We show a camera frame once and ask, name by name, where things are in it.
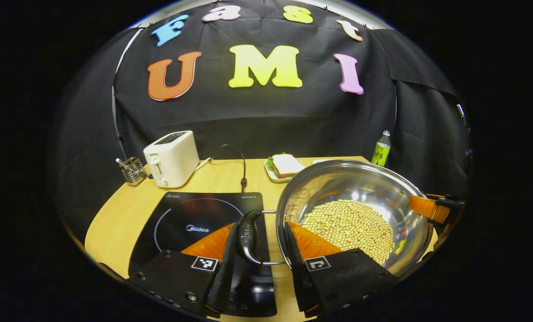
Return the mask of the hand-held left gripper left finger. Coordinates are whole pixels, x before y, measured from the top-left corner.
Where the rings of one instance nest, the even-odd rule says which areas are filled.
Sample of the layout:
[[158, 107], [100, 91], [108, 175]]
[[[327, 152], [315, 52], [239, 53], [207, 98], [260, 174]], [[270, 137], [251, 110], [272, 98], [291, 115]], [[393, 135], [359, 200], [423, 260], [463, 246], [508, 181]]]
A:
[[130, 269], [130, 283], [171, 308], [219, 318], [229, 306], [237, 228], [237, 223], [229, 225], [222, 259], [165, 250]]

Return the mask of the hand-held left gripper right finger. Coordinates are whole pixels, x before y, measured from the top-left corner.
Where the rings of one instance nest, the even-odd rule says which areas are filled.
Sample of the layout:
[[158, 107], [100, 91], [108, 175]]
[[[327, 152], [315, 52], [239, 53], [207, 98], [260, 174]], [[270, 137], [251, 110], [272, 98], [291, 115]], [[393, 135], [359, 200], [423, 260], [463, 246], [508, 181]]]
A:
[[298, 229], [297, 224], [283, 225], [295, 295], [306, 318], [358, 306], [398, 283], [398, 277], [362, 250], [331, 254], [329, 247], [324, 247], [326, 241], [313, 246], [315, 234], [300, 234]]

